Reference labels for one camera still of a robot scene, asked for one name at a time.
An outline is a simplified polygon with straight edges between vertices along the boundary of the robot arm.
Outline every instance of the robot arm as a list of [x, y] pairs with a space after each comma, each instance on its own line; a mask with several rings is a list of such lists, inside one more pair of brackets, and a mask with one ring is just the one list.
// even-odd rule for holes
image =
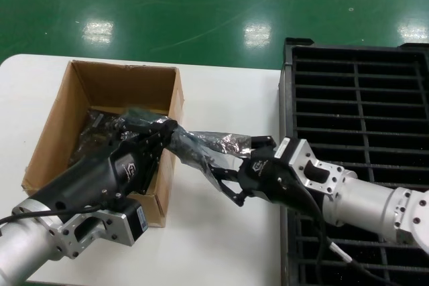
[[[8, 222], [0, 229], [0, 286], [19, 285], [47, 260], [75, 259], [98, 238], [132, 246], [147, 224], [139, 203], [127, 196], [146, 192], [177, 126], [173, 120], [148, 127], [118, 124], [117, 137], [122, 131], [139, 135], [112, 140], [0, 220], [0, 225]], [[210, 165], [212, 183], [238, 206], [259, 197], [316, 218], [321, 226], [352, 224], [429, 253], [428, 192], [361, 181], [352, 171], [319, 161], [306, 140], [285, 137], [274, 147], [271, 137], [252, 137], [251, 155], [238, 171]], [[233, 192], [224, 181], [237, 182], [242, 191]], [[333, 242], [328, 245], [353, 262]]]
[[[132, 246], [146, 231], [140, 203], [177, 122], [116, 126], [104, 149], [84, 157], [1, 219], [0, 286], [21, 285], [48, 260], [75, 259], [94, 240]], [[120, 141], [125, 131], [139, 133]]]
[[247, 196], [258, 196], [314, 216], [305, 188], [327, 223], [350, 224], [389, 242], [417, 244], [429, 253], [429, 192], [393, 190], [359, 180], [355, 172], [317, 159], [304, 139], [285, 137], [277, 151], [270, 137], [265, 143], [258, 139], [259, 147], [238, 172], [213, 169], [220, 182], [240, 184], [240, 194], [231, 195], [224, 187], [236, 204], [241, 206]]

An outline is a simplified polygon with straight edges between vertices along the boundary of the logo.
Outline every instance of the logo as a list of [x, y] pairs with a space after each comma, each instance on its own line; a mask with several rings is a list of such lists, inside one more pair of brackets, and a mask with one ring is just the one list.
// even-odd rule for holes
[[258, 176], [260, 177], [262, 169], [263, 169], [263, 167], [265, 167], [265, 164], [267, 164], [267, 161], [258, 161], [258, 162], [255, 162], [252, 165], [252, 170], [254, 172], [256, 172], [258, 174]]
[[135, 164], [134, 163], [128, 163], [127, 167], [125, 167], [122, 164], [122, 167], [125, 170], [125, 173], [127, 174], [127, 179], [129, 181], [135, 173]]

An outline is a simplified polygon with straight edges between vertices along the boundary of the clear plastic wrap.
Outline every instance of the clear plastic wrap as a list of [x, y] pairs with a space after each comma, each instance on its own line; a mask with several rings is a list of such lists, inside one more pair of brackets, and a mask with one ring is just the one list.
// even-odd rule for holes
[[[119, 117], [119, 121], [125, 120], [134, 125], [163, 123], [168, 119], [164, 115], [142, 109], [129, 109]], [[129, 139], [134, 135], [135, 133], [125, 132], [122, 139]], [[238, 158], [250, 157], [251, 137], [220, 132], [189, 132], [179, 126], [174, 131], [167, 149], [177, 155], [183, 164], [199, 169], [215, 187], [220, 189], [209, 165], [227, 167], [226, 155]]]

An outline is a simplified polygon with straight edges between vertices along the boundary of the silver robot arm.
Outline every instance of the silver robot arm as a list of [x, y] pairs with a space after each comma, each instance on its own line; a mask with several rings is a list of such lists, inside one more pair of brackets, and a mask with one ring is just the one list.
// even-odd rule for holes
[[296, 146], [289, 166], [307, 190], [324, 195], [327, 223], [350, 224], [388, 242], [416, 244], [429, 254], [429, 191], [390, 189], [359, 180], [353, 171], [318, 160], [306, 140]]

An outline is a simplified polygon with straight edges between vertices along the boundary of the metal bracket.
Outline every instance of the metal bracket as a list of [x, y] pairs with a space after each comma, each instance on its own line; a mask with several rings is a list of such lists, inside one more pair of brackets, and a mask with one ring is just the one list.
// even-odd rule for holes
[[[326, 181], [317, 182], [311, 180], [311, 178], [304, 174], [306, 167], [309, 166], [308, 162], [310, 162], [316, 169], [321, 169], [329, 173], [329, 175], [326, 177]], [[301, 140], [299, 142], [294, 154], [290, 158], [289, 166], [294, 170], [298, 179], [307, 189], [321, 192], [327, 195], [330, 200], [332, 200], [335, 186], [342, 178], [342, 172], [345, 170], [343, 167], [317, 159], [314, 156], [314, 153], [311, 150], [307, 140]]]
[[[13, 212], [49, 211], [41, 202], [26, 199]], [[68, 258], [76, 258], [94, 240], [106, 239], [132, 246], [134, 238], [126, 215], [109, 210], [99, 210], [90, 214], [77, 214], [65, 224], [57, 216], [36, 218], [52, 235], [58, 252]]]

